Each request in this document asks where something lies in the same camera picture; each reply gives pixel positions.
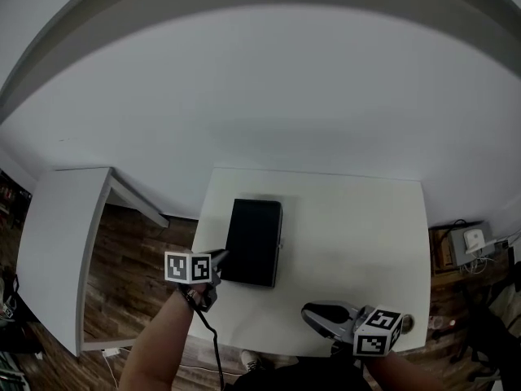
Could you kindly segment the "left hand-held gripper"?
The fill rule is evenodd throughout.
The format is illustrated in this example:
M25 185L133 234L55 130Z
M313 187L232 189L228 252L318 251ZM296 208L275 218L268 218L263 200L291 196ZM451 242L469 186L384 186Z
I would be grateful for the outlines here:
M192 251L164 253L164 279L181 286L202 284L204 293L199 308L208 312L217 300L217 286L221 283L220 273L230 252L217 249L205 253Z

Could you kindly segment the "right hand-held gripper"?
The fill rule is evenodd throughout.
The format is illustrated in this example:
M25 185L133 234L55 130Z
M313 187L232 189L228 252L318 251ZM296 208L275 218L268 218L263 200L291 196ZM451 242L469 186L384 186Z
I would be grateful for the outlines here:
M401 335L403 314L384 306L354 307L344 301L312 301L302 319L321 336L352 346L354 356L386 356Z

